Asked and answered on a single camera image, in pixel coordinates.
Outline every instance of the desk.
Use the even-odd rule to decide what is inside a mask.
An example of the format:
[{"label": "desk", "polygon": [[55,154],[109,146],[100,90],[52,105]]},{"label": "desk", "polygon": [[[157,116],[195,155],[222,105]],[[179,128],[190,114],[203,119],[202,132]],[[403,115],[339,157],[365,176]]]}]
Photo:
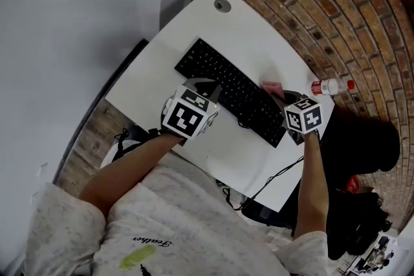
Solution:
[{"label": "desk", "polygon": [[[244,1],[228,0],[232,6],[229,13],[216,10],[214,1],[194,0],[169,22],[122,74],[107,101],[145,130],[159,128],[164,102],[185,81],[174,66],[198,37],[256,84],[263,79],[279,81],[286,90],[304,93],[306,84],[317,79],[295,50]],[[318,99],[327,123],[334,103],[329,96]],[[204,134],[174,151],[238,192],[252,196],[269,176],[303,155],[303,144],[296,146],[286,133],[273,148],[253,131],[240,127],[222,108]],[[275,178],[256,200],[279,211],[298,183],[302,167],[301,162]]]}]

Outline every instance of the yellow graphic on shirt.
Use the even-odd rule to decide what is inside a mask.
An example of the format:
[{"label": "yellow graphic on shirt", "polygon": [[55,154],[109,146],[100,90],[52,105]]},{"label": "yellow graphic on shirt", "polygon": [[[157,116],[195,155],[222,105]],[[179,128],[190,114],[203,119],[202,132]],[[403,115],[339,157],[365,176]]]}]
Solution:
[{"label": "yellow graphic on shirt", "polygon": [[148,258],[152,254],[155,253],[155,247],[151,245],[147,245],[144,248],[137,249],[136,251],[132,252],[130,255],[126,256],[121,264],[119,265],[119,269],[129,269],[134,268],[136,263],[141,262],[145,258]]}]

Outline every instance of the white bottle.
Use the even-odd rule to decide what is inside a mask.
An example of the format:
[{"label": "white bottle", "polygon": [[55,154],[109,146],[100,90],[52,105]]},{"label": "white bottle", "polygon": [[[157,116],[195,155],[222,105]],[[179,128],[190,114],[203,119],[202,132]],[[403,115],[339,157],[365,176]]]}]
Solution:
[{"label": "white bottle", "polygon": [[338,78],[329,78],[327,80],[312,82],[307,89],[313,95],[318,96],[320,94],[338,94],[345,90],[355,89],[355,82],[350,80],[346,84]]}]

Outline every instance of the keyboard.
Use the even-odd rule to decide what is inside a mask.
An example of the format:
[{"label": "keyboard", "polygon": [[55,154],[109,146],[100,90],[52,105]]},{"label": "keyboard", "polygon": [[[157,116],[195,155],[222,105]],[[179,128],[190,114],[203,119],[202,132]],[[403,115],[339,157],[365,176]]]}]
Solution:
[{"label": "keyboard", "polygon": [[218,51],[199,38],[175,66],[186,78],[210,78],[221,85],[219,104],[239,125],[250,128],[276,147],[286,132],[275,101]]}]

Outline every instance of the brick wall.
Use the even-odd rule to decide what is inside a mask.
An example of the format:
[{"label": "brick wall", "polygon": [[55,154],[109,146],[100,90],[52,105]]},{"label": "brick wall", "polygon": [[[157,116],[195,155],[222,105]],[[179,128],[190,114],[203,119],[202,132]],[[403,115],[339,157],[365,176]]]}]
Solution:
[{"label": "brick wall", "polygon": [[317,77],[354,79],[334,97],[357,116],[391,121],[402,155],[388,173],[361,176],[384,197],[399,228],[412,214],[414,33],[401,0],[245,0],[298,52]]}]

